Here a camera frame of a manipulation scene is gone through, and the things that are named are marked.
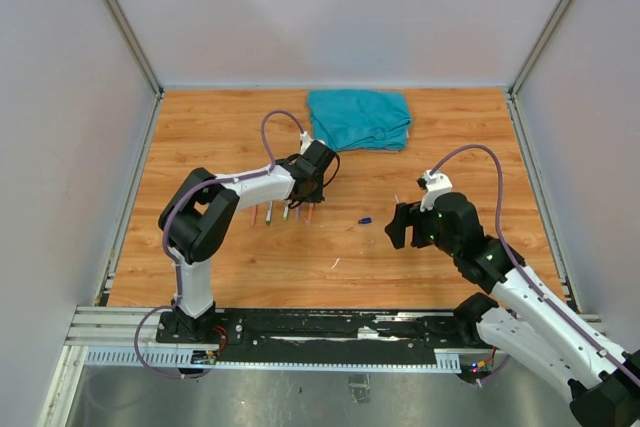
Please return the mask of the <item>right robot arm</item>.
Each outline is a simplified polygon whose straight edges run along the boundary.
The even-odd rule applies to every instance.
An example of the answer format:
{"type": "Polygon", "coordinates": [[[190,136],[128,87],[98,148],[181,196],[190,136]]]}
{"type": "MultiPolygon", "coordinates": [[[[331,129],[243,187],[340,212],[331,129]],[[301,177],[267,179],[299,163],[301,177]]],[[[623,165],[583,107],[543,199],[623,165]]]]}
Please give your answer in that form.
{"type": "Polygon", "coordinates": [[[582,426],[639,423],[639,355],[560,301],[514,250],[485,234],[473,204],[447,193],[427,208],[399,203],[385,228],[392,245],[435,246],[480,292],[460,304],[455,339],[503,351],[552,386],[582,426]]]}

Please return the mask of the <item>orange pen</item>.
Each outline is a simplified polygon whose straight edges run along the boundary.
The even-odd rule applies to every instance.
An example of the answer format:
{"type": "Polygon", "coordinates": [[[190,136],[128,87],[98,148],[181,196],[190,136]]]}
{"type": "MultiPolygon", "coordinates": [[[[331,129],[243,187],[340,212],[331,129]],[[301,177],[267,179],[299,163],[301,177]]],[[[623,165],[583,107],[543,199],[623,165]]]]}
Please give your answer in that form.
{"type": "Polygon", "coordinates": [[[307,208],[307,215],[306,215],[306,224],[310,225],[313,219],[313,213],[314,213],[314,206],[315,204],[311,203],[308,205],[307,208]]]}

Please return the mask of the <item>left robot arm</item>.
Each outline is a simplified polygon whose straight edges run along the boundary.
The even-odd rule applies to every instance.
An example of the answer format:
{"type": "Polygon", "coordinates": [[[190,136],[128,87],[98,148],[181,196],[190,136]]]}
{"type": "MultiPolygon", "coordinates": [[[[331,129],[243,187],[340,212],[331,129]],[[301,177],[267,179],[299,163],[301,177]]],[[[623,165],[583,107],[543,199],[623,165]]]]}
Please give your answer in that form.
{"type": "Polygon", "coordinates": [[[187,176],[158,220],[163,251],[176,272],[170,318],[178,336],[200,343],[213,333],[212,258],[236,212],[276,201],[293,208],[320,203],[333,181],[325,174],[339,163],[338,153],[311,139],[301,142],[299,153],[256,170],[218,176],[197,168],[187,176]]]}

